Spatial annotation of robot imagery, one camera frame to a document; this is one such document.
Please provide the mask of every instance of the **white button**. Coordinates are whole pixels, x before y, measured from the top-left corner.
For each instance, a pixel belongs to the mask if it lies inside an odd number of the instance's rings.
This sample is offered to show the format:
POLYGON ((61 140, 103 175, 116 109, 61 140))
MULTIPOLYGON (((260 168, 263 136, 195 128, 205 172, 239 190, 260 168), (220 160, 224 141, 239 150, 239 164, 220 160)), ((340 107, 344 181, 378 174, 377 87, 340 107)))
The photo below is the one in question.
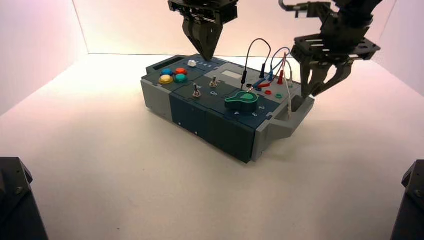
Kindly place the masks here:
POLYGON ((189 67, 194 68, 194 67, 196 67, 197 63, 196 63, 196 61, 195 61, 195 60, 189 60, 189 61, 188 61, 188 63, 187 63, 187 65, 188 65, 189 67))

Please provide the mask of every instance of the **white tabletop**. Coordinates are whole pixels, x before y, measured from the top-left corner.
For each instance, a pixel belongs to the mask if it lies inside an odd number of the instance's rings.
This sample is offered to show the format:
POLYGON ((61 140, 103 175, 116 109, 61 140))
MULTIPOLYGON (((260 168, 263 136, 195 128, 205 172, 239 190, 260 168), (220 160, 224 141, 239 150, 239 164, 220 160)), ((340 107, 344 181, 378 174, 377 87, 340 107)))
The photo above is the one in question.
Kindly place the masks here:
POLYGON ((90 55, 0 117, 0 156, 30 169, 50 239, 390 238, 424 158, 424 97, 358 61, 244 164, 145 107, 141 76, 166 58, 90 55))

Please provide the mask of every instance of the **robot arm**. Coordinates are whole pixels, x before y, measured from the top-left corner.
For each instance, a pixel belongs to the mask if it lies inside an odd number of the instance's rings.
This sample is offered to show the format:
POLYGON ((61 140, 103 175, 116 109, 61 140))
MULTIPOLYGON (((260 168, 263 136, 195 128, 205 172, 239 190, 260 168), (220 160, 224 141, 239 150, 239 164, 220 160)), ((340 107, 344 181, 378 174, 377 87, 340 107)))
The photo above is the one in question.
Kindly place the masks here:
POLYGON ((171 11, 184 17, 182 29, 199 54, 212 59, 223 25, 237 18, 238 0, 169 0, 171 11))
POLYGON ((307 18, 319 18, 321 33, 294 39, 292 56, 300 63, 302 96, 317 96, 345 80, 356 60, 370 60, 380 48, 364 38, 370 24, 371 14, 383 0, 333 0, 339 8, 334 12, 329 2, 308 2, 285 5, 288 12, 306 12, 307 18), (337 68, 332 79, 325 82, 331 66, 337 68))

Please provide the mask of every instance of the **red connector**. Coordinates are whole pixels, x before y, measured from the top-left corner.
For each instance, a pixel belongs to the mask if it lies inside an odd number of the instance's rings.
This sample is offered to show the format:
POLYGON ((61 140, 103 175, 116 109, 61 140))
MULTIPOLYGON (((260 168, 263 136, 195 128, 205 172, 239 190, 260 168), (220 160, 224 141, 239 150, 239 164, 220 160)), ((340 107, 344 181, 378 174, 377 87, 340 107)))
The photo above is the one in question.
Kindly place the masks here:
POLYGON ((257 86, 258 89, 263 89, 271 86, 271 83, 262 83, 257 86))
POLYGON ((284 70, 281 70, 279 72, 279 78, 278 78, 278 82, 277 82, 278 85, 283 85, 283 76, 284 76, 284 70))

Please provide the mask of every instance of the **blue button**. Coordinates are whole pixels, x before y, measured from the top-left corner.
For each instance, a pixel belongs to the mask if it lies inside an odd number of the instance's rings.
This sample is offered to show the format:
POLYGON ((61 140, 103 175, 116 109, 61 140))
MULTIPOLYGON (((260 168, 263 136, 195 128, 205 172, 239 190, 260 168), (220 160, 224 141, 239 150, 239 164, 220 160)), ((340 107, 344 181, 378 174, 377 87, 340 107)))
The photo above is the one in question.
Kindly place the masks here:
POLYGON ((177 84, 182 84, 187 82, 187 76, 185 74, 178 74, 175 76, 175 82, 177 84))
POLYGON ((173 72, 172 72, 171 69, 165 68, 165 69, 162 70, 162 73, 160 75, 169 75, 169 76, 172 76, 173 75, 173 72))

